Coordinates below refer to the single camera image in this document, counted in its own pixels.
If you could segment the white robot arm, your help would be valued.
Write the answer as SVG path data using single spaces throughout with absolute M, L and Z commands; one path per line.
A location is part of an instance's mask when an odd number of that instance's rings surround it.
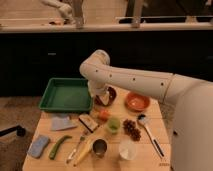
M 104 50 L 79 67 L 94 95 L 114 85 L 174 107 L 172 171 L 213 171 L 213 82 L 167 72 L 112 67 Z

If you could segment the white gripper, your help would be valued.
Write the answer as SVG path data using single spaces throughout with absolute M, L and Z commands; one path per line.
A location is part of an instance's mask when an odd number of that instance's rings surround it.
M 89 80 L 88 89 L 89 89 L 89 93 L 92 97 L 101 95 L 100 101 L 104 106 L 107 106 L 109 104 L 110 98 L 109 98 L 109 94 L 106 93 L 107 86 L 105 84 Z

